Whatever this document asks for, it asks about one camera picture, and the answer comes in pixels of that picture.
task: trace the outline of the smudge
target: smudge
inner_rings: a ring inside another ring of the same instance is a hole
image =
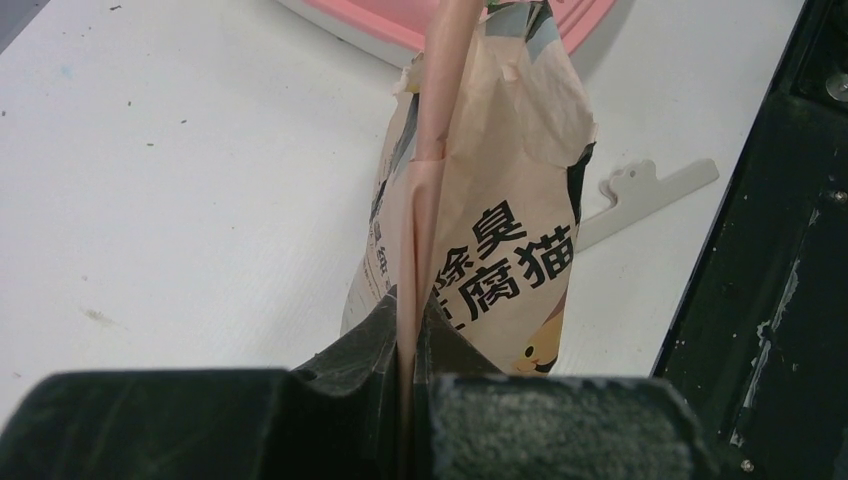
[[[81,308],[80,311],[83,313],[83,315],[99,323],[101,326],[114,327],[118,324],[111,318],[107,317],[106,315],[103,315],[103,312],[98,312],[97,310],[92,310],[90,308],[87,310]]]

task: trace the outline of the white tabletop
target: white tabletop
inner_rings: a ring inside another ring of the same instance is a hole
[[[578,256],[555,373],[650,373],[801,3],[619,0],[574,55],[586,216],[635,160],[722,177]],[[0,425],[52,372],[335,340],[397,77],[273,0],[52,0],[0,54]]]

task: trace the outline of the ridge on pink tray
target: ridge on pink tray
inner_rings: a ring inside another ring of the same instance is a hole
[[[386,43],[418,52],[439,0],[303,0]],[[568,53],[573,53],[604,18],[615,0],[549,0]]]

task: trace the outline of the scratched black edge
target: scratched black edge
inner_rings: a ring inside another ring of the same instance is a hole
[[[827,125],[804,120],[835,113],[795,88],[828,4],[801,10],[654,367],[717,443],[729,441],[757,326],[774,316],[826,177],[814,159],[834,148]]]

